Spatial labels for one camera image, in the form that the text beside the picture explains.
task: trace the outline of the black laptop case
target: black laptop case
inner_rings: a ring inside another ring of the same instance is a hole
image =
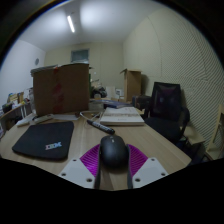
[[[62,160],[67,158],[74,124],[71,121],[31,125],[12,150],[27,156]]]

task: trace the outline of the office chair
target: office chair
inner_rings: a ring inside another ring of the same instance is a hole
[[[184,113],[182,129],[180,129],[179,122],[181,112]],[[183,136],[187,123],[190,121],[189,110],[181,105],[180,85],[155,82],[144,117],[146,117],[147,125],[176,144]]]

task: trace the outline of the fluorescent light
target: fluorescent light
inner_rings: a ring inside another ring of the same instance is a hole
[[[69,23],[69,25],[70,25],[70,28],[71,28],[71,30],[72,30],[72,33],[74,33],[74,32],[75,32],[75,28],[74,28],[74,26],[73,26],[71,16],[68,16],[67,18],[68,18],[68,23]]]

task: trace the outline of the wall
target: wall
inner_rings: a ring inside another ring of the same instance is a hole
[[[124,65],[123,45],[119,43],[86,43],[54,49],[46,53],[45,66],[69,64],[71,51],[79,49],[89,49],[89,64],[94,68],[90,70],[93,80],[100,79],[104,87],[123,88],[124,77],[119,74]]]
[[[30,70],[44,66],[45,52],[25,41],[17,40],[0,70],[0,106],[9,93],[18,93],[33,86]]]
[[[143,71],[145,94],[151,96],[155,81],[181,85],[191,123],[206,139],[206,147],[218,104],[224,104],[224,72],[205,37],[182,16],[164,8],[130,33],[123,51],[124,67]]]

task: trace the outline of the computer mouse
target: computer mouse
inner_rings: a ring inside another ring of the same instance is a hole
[[[128,164],[128,149],[120,136],[108,135],[101,139],[100,158],[108,168],[121,168]]]

